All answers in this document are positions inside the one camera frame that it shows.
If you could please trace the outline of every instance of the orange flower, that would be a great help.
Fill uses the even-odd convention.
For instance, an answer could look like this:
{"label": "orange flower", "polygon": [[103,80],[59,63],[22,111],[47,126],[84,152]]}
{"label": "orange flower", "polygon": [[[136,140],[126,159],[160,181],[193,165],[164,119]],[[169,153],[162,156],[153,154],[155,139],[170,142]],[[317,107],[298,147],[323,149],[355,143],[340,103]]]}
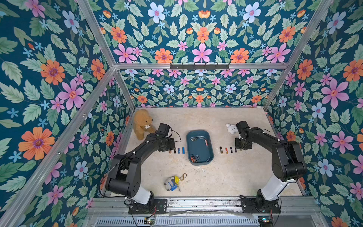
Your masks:
{"label": "orange flower", "polygon": [[305,80],[311,75],[311,70],[313,70],[312,61],[305,59],[302,63],[300,63],[299,69],[297,70],[298,78]]}
{"label": "orange flower", "polygon": [[130,115],[126,117],[126,119],[125,119],[125,125],[127,125],[127,123],[129,122],[129,120],[130,120]]}
{"label": "orange flower", "polygon": [[244,48],[240,48],[240,50],[235,50],[231,55],[231,62],[232,63],[246,63],[246,60],[249,58],[248,50]]}
{"label": "orange flower", "polygon": [[197,32],[198,40],[203,43],[208,40],[209,31],[207,31],[206,27],[201,27],[199,32]]}
{"label": "orange flower", "polygon": [[347,78],[347,81],[358,81],[361,76],[363,76],[363,60],[359,59],[351,61],[344,69],[343,77]]}
{"label": "orange flower", "polygon": [[31,43],[28,43],[30,49],[35,50],[34,46]]}
{"label": "orange flower", "polygon": [[127,36],[125,35],[124,30],[120,30],[119,27],[111,28],[111,35],[113,39],[116,40],[118,43],[125,43]]}
{"label": "orange flower", "polygon": [[173,56],[170,55],[170,51],[165,50],[164,48],[161,48],[160,51],[157,50],[155,53],[155,60],[158,61],[158,63],[171,63]]}
{"label": "orange flower", "polygon": [[201,103],[201,102],[203,102],[203,96],[197,96],[196,98],[195,98],[195,101],[197,101],[198,103]]}
{"label": "orange flower", "polygon": [[110,17],[111,17],[111,13],[110,13],[109,11],[107,11],[107,10],[104,10],[104,11],[103,11],[103,14],[104,14],[104,16],[105,16],[105,17],[107,17],[107,18],[110,18]]}
{"label": "orange flower", "polygon": [[331,225],[333,227],[348,227],[348,224],[343,222],[343,220],[339,217],[338,218],[333,217],[332,221],[331,221]]}
{"label": "orange flower", "polygon": [[74,208],[72,215],[76,216],[78,214],[78,211],[79,211],[79,207]]}
{"label": "orange flower", "polygon": [[115,135],[112,131],[110,131],[106,136],[106,144],[107,146],[111,146],[113,143],[113,140],[115,139]]}
{"label": "orange flower", "polygon": [[103,75],[105,74],[103,63],[100,62],[99,59],[93,59],[91,69],[93,71],[94,77],[97,77],[98,80],[101,80]]}
{"label": "orange flower", "polygon": [[304,16],[305,12],[306,12],[306,10],[305,10],[305,9],[300,10],[300,11],[297,13],[297,17],[298,17],[298,18],[300,18],[300,17]]}
{"label": "orange flower", "polygon": [[40,68],[43,70],[40,72],[42,77],[45,77],[45,81],[49,84],[53,83],[58,85],[65,78],[63,66],[59,66],[59,62],[47,60],[47,64],[42,64]]}
{"label": "orange flower", "polygon": [[295,33],[295,27],[287,27],[286,29],[282,30],[281,35],[279,36],[280,42],[288,42],[293,38]]}
{"label": "orange flower", "polygon": [[206,11],[201,10],[198,12],[198,15],[200,18],[208,18],[211,15],[211,12],[209,10]]}
{"label": "orange flower", "polygon": [[295,141],[295,139],[296,139],[296,135],[295,135],[295,133],[294,133],[293,131],[289,131],[289,132],[287,133],[286,139],[287,139],[288,141]]}
{"label": "orange flower", "polygon": [[301,33],[301,34],[304,34],[305,30],[306,30],[306,27],[303,27],[303,28],[300,30],[300,33]]}
{"label": "orange flower", "polygon": [[44,153],[48,154],[49,150],[52,148],[52,144],[54,144],[54,137],[52,136],[52,132],[49,129],[45,129],[43,131],[42,127],[34,127],[33,133],[30,131],[26,131],[21,138],[25,140],[25,142],[19,143],[19,151],[23,152],[23,157],[27,160],[30,160],[35,155],[35,160],[43,159]]}
{"label": "orange flower", "polygon": [[305,183],[304,178],[303,178],[303,177],[300,177],[300,178],[299,178],[299,181],[300,181],[300,184],[301,184],[302,188],[305,190],[306,185],[304,184],[304,183]]}
{"label": "orange flower", "polygon": [[254,96],[254,97],[251,98],[251,101],[254,102],[254,103],[258,103],[258,102],[261,101],[261,99],[262,99],[261,96],[256,95],[256,96]]}
{"label": "orange flower", "polygon": [[217,27],[215,27],[214,28],[214,30],[213,30],[213,32],[214,32],[214,34],[219,34],[219,33],[221,33],[221,29],[220,28],[217,28]]}
{"label": "orange flower", "polygon": [[363,150],[363,135],[362,134],[357,135],[357,141],[361,142],[359,144],[359,147],[361,148],[361,150]]}
{"label": "orange flower", "polygon": [[192,28],[188,28],[187,29],[187,34],[192,34],[193,33],[193,29]]}
{"label": "orange flower", "polygon": [[144,97],[144,96],[139,96],[139,97],[137,97],[137,100],[138,100],[139,102],[141,102],[141,103],[147,103],[147,98],[146,98],[146,97]]}

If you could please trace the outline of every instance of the brown teddy bear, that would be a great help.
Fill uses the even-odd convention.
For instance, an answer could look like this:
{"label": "brown teddy bear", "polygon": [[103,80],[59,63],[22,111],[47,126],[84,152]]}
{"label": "brown teddy bear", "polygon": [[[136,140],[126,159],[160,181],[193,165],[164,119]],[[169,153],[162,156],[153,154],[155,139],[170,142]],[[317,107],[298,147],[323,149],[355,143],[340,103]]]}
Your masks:
{"label": "brown teddy bear", "polygon": [[141,109],[135,113],[134,116],[134,132],[138,140],[144,139],[144,132],[154,133],[155,128],[151,125],[152,117],[147,110]]}

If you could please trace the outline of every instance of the pink flower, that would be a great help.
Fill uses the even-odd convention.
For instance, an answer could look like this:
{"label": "pink flower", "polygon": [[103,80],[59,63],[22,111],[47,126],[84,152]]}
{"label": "pink flower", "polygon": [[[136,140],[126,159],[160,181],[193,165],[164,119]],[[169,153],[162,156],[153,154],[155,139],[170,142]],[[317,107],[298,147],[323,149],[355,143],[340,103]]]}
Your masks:
{"label": "pink flower", "polygon": [[64,106],[62,105],[64,101],[59,100],[58,96],[55,98],[55,100],[51,100],[50,102],[53,104],[52,110],[57,109],[57,112],[59,113],[61,109],[64,109]]}
{"label": "pink flower", "polygon": [[227,78],[227,76],[232,76],[233,71],[234,69],[223,69],[221,75],[224,75],[224,78]]}
{"label": "pink flower", "polygon": [[292,86],[292,84],[296,81],[294,78],[295,74],[296,73],[293,74],[292,72],[289,73],[289,75],[286,78],[286,85],[289,85],[290,87]]}
{"label": "pink flower", "polygon": [[174,78],[177,78],[178,77],[178,75],[181,75],[182,74],[182,72],[179,72],[179,69],[168,69],[168,71],[170,72],[169,73],[169,76],[174,76]]}
{"label": "pink flower", "polygon": [[179,47],[179,50],[185,51],[185,49],[188,48],[187,42],[180,41],[180,44],[178,44],[178,47]]}
{"label": "pink flower", "polygon": [[246,74],[249,74],[249,73],[250,73],[249,69],[239,69],[239,72],[237,74],[244,77]]}
{"label": "pink flower", "polygon": [[127,63],[132,63],[131,60],[133,60],[133,61],[137,60],[137,58],[134,55],[131,55],[132,54],[131,47],[128,47],[125,50],[125,47],[121,43],[119,43],[118,48],[120,50],[114,50],[114,53],[117,55],[120,55],[120,57],[118,58],[119,62],[124,62],[126,60]]}
{"label": "pink flower", "polygon": [[186,84],[189,84],[189,81],[190,80],[188,80],[187,77],[185,76],[184,79],[183,78],[180,79],[180,84],[185,86]]}
{"label": "pink flower", "polygon": [[325,134],[318,133],[317,136],[316,135],[314,136],[314,138],[316,139],[315,143],[320,144],[320,146],[324,146],[324,143],[326,143],[328,141],[324,137],[325,137]]}
{"label": "pink flower", "polygon": [[107,91],[107,88],[105,88],[104,90],[103,90],[103,92],[99,95],[100,97],[102,97],[102,96],[106,96],[106,91]]}
{"label": "pink flower", "polygon": [[271,52],[273,54],[270,54],[269,56],[267,56],[266,59],[267,60],[272,59],[272,61],[271,61],[272,63],[277,62],[277,60],[279,62],[283,62],[285,60],[284,55],[290,53],[290,51],[291,51],[290,49],[285,50],[285,48],[286,48],[286,43],[282,44],[279,49],[277,49],[277,47],[273,47],[271,50]]}
{"label": "pink flower", "polygon": [[302,102],[299,102],[299,101],[296,101],[296,103],[294,103],[294,109],[297,111],[297,112],[299,112],[299,110],[301,110],[301,104],[302,104]]}
{"label": "pink flower", "polygon": [[142,50],[139,50],[138,47],[132,48],[132,53],[136,54],[136,57],[142,56],[141,52],[142,52]]}
{"label": "pink flower", "polygon": [[332,135],[331,137],[333,138],[333,140],[337,141],[333,143],[333,147],[337,148],[339,147],[339,151],[344,154],[345,153],[345,148],[348,150],[354,150],[353,146],[350,145],[349,143],[353,141],[353,137],[351,136],[347,136],[344,137],[345,134],[343,131],[339,132],[339,137],[337,135]]}
{"label": "pink flower", "polygon": [[330,81],[332,80],[333,78],[330,77],[330,73],[328,73],[327,75],[323,75],[323,78],[320,80],[321,83],[323,83],[322,85],[325,86],[326,85],[329,85],[330,84]]}
{"label": "pink flower", "polygon": [[247,78],[246,78],[246,82],[247,82],[247,84],[252,84],[252,83],[253,83],[253,81],[254,81],[254,78],[253,78],[253,77],[247,77]]}
{"label": "pink flower", "polygon": [[351,193],[356,194],[357,199],[361,200],[362,196],[363,196],[363,190],[362,190],[362,186],[359,182],[355,184],[350,183],[350,186],[352,187],[352,189],[350,190]]}
{"label": "pink flower", "polygon": [[88,139],[90,137],[87,136],[87,133],[85,133],[84,135],[81,135],[81,139],[78,141],[78,143],[81,143],[82,144],[82,147],[85,146],[85,144],[88,144]]}
{"label": "pink flower", "polygon": [[206,50],[205,44],[201,43],[199,45],[199,50],[194,49],[194,50],[192,50],[192,53],[194,55],[196,55],[196,57],[194,57],[193,61],[197,62],[200,60],[200,63],[202,63],[204,60],[206,62],[209,62],[209,57],[207,55],[210,55],[212,53],[212,50],[211,49]]}
{"label": "pink flower", "polygon": [[111,80],[109,82],[109,86],[115,85],[115,77],[111,77]]}
{"label": "pink flower", "polygon": [[215,85],[215,86],[217,86],[218,84],[221,83],[220,80],[221,80],[221,78],[215,77],[214,79],[212,79],[212,84]]}
{"label": "pink flower", "polygon": [[86,205],[86,209],[90,208],[93,206],[93,198],[91,198],[90,200],[87,200],[87,205]]}
{"label": "pink flower", "polygon": [[341,93],[341,91],[345,90],[348,87],[348,81],[345,81],[337,87],[337,80],[331,79],[330,81],[330,89],[327,87],[324,87],[321,89],[321,92],[323,94],[327,94],[321,101],[321,103],[326,104],[331,100],[331,107],[335,109],[338,106],[338,99],[341,101],[346,101],[349,99],[349,96],[347,93]]}
{"label": "pink flower", "polygon": [[60,188],[58,188],[58,185],[55,185],[53,188],[53,191],[48,192],[48,203],[47,205],[51,204],[53,202],[53,204],[57,204],[58,203],[58,198],[62,198],[63,197],[63,193],[61,192],[63,190],[63,186],[61,186]]}
{"label": "pink flower", "polygon": [[357,105],[357,108],[362,108],[363,107],[363,98],[359,98],[358,102],[359,102],[359,104]]}
{"label": "pink flower", "polygon": [[226,47],[227,47],[227,44],[226,44],[226,42],[225,42],[225,41],[223,41],[223,42],[219,42],[218,44],[219,44],[219,45],[217,46],[217,48],[219,48],[219,51],[221,51],[221,50],[225,50],[225,49],[226,49]]}
{"label": "pink flower", "polygon": [[155,74],[156,74],[156,76],[157,76],[157,77],[160,77],[160,75],[164,75],[164,72],[163,72],[163,70],[162,70],[162,69],[153,69],[153,70],[152,70],[152,74],[153,74],[153,75],[155,75]]}
{"label": "pink flower", "polygon": [[182,4],[183,4],[183,2],[185,2],[185,3],[186,3],[186,2],[188,2],[188,0],[178,0],[178,4],[179,4],[179,5],[182,5]]}
{"label": "pink flower", "polygon": [[146,81],[148,84],[151,84],[151,85],[153,85],[155,83],[155,79],[151,78],[151,77],[147,78]]}
{"label": "pink flower", "polygon": [[105,103],[105,101],[103,101],[103,102],[101,103],[101,110],[102,110],[103,112],[105,112],[105,111],[107,110],[107,103]]}
{"label": "pink flower", "polygon": [[77,81],[77,85],[81,85],[83,87],[83,83],[86,82],[84,79],[83,79],[83,75],[79,75],[77,73],[77,77],[74,78],[75,81]]}
{"label": "pink flower", "polygon": [[304,88],[304,86],[305,86],[305,82],[297,83],[297,87],[294,88],[294,91],[296,91],[296,93],[295,93],[296,96],[298,96],[298,95],[300,97],[302,96],[302,93],[306,91],[306,88]]}
{"label": "pink flower", "polygon": [[272,47],[267,46],[266,49],[262,50],[262,55],[267,56],[268,54],[271,54]]}
{"label": "pink flower", "polygon": [[37,17],[38,15],[45,18],[44,13],[42,11],[45,11],[45,8],[42,5],[39,5],[38,0],[28,0],[25,3],[25,6],[32,10],[33,15]]}
{"label": "pink flower", "polygon": [[51,173],[47,176],[47,178],[45,179],[45,184],[49,184],[49,182],[52,179],[52,175],[54,178],[59,177],[59,171],[57,169],[59,169],[61,166],[63,165],[62,162],[58,162],[54,167],[53,170],[51,171]]}
{"label": "pink flower", "polygon": [[58,97],[62,100],[67,100],[67,110],[72,109],[73,103],[77,108],[80,108],[83,104],[83,98],[80,95],[85,91],[83,88],[77,89],[77,82],[73,79],[70,81],[70,87],[67,83],[63,82],[62,87],[66,92],[60,92]]}
{"label": "pink flower", "polygon": [[68,146],[66,147],[66,149],[64,150],[64,154],[67,154],[68,153],[68,148],[71,148],[71,149],[73,149],[74,148],[74,144],[72,143],[73,141],[74,141],[74,139],[75,139],[76,137],[74,137],[73,136],[73,138],[70,140],[70,142],[69,142],[69,144],[68,144]]}

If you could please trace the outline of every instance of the floral wallpaper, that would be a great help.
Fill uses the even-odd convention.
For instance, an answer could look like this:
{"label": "floral wallpaper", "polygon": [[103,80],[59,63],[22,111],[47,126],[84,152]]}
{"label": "floral wallpaper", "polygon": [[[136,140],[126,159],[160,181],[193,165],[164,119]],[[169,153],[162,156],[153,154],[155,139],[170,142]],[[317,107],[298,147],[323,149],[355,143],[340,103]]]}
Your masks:
{"label": "floral wallpaper", "polygon": [[[119,62],[284,62],[320,1],[90,1]],[[304,53],[310,53],[306,46]]]}
{"label": "floral wallpaper", "polygon": [[[75,1],[0,3],[0,216],[108,69]],[[81,226],[129,109],[113,78],[22,219]]]}
{"label": "floral wallpaper", "polygon": [[333,227],[361,226],[363,5],[334,1],[269,108],[280,139],[301,144],[305,192]]}

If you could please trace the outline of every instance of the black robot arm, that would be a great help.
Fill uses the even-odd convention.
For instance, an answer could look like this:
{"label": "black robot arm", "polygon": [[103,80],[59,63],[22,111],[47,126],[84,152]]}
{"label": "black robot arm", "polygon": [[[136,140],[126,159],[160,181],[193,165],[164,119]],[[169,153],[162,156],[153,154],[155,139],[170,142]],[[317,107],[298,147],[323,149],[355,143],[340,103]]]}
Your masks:
{"label": "black robot arm", "polygon": [[270,151],[272,171],[282,182],[298,179],[306,173],[306,164],[297,142],[277,139],[258,127],[250,128],[246,121],[240,121],[236,126],[241,135],[241,138],[235,139],[236,148],[251,149],[252,142],[255,142]]}

